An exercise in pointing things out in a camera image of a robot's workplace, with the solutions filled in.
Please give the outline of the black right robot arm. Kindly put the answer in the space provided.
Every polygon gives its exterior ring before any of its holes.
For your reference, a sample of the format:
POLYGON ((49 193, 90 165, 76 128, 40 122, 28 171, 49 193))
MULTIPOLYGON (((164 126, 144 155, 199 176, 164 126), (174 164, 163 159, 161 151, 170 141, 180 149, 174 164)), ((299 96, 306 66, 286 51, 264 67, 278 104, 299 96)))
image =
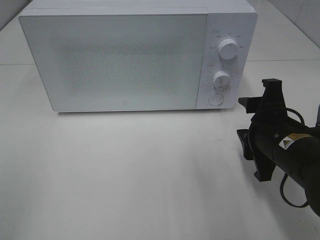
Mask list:
POLYGON ((282 81, 263 79, 262 96, 240 97, 238 102, 246 113, 252 114, 248 129, 237 130, 243 156, 254 161, 254 176, 260 182, 270 181, 276 167, 284 172, 279 191, 290 206, 284 186, 288 178, 304 189, 306 202, 300 208, 310 207, 320 214, 320 124, 308 127, 302 115, 288 108, 282 90, 282 81))

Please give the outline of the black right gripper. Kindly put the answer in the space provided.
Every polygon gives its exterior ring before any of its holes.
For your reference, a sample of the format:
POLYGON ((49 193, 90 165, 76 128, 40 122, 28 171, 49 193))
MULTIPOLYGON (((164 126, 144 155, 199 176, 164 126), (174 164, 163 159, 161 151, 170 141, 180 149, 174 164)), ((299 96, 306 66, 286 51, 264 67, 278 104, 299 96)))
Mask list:
POLYGON ((272 150, 276 128, 288 114, 283 96, 282 81, 275 78, 262 80, 264 93, 259 97, 240 97, 238 103, 247 114, 253 114, 248 129, 236 131, 242 145, 243 156, 254 161, 254 176, 260 182, 270 181, 276 164, 272 150))

